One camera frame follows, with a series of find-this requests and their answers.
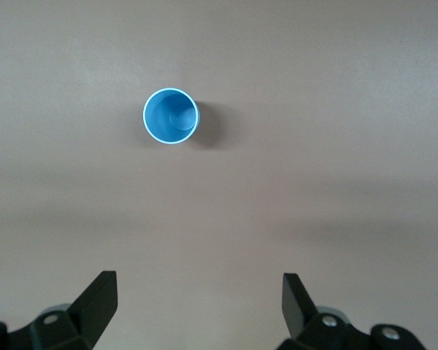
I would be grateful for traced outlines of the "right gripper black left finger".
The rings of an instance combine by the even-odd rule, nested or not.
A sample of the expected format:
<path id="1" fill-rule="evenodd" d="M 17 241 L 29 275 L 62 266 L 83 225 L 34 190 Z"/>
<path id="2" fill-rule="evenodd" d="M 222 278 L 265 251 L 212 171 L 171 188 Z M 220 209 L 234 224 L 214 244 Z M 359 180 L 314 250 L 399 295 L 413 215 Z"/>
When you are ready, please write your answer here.
<path id="1" fill-rule="evenodd" d="M 8 349 L 93 349 L 118 308 L 117 274 L 101 272 L 65 310 L 12 332 Z"/>

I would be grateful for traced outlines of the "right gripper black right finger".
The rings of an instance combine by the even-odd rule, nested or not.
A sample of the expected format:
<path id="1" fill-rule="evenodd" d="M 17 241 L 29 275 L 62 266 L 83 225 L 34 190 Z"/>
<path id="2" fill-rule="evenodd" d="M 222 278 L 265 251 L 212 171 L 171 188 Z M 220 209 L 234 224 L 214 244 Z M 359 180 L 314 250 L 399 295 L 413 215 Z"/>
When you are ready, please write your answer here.
<path id="1" fill-rule="evenodd" d="M 370 337 L 342 313 L 316 306 L 299 276 L 283 275 L 282 312 L 290 338 L 281 349 L 371 349 Z"/>

